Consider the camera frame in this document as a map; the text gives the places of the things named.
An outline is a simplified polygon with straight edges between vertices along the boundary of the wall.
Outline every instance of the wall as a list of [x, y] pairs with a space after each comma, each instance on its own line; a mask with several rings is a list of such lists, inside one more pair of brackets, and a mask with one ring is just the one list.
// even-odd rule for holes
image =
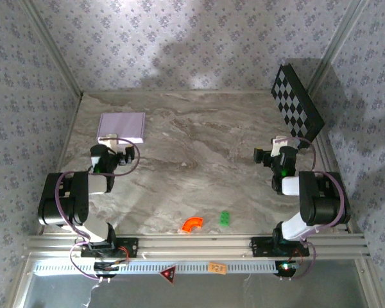
[[0, 0], [0, 307], [76, 103], [17, 2]]
[[84, 91], [306, 86], [349, 1], [35, 0]]
[[314, 101], [385, 292], [385, 0], [369, 1]]

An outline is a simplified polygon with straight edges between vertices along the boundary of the checkerboard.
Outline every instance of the checkerboard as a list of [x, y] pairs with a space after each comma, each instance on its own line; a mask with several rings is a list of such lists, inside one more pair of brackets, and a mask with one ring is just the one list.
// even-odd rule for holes
[[[324, 122], [291, 64], [281, 65], [271, 93], [293, 137], [313, 141]], [[298, 142], [298, 148], [308, 148]]]

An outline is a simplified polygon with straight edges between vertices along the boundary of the green lego brick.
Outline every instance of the green lego brick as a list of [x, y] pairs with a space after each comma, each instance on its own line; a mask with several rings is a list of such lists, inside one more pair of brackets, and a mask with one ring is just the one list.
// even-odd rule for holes
[[227, 211], [223, 210], [221, 212], [221, 216], [219, 217], [219, 224], [221, 226], [227, 227], [230, 225], [230, 213]]

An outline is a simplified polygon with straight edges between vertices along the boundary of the orange curved block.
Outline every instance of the orange curved block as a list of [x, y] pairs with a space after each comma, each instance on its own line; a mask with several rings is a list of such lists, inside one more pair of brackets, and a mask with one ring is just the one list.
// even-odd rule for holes
[[182, 225], [182, 230], [187, 233], [191, 233], [191, 229], [193, 227], [201, 228], [203, 225], [204, 219], [201, 217], [190, 217], [185, 221], [185, 223]]

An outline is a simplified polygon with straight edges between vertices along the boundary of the gray marble surface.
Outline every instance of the gray marble surface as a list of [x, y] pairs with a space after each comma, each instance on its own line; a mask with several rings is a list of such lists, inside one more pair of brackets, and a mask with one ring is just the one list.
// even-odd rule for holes
[[[110, 194], [90, 196], [90, 211], [118, 234], [177, 233], [191, 216], [204, 219], [193, 233], [270, 233], [298, 211], [298, 197], [277, 196], [271, 170], [252, 161], [254, 147], [269, 150], [272, 137], [289, 135], [269, 92], [84, 95], [63, 171], [90, 166], [103, 112], [146, 113], [136, 171], [116, 178]], [[297, 169], [311, 165], [312, 151], [301, 151]], [[222, 210], [229, 227], [219, 225]]]

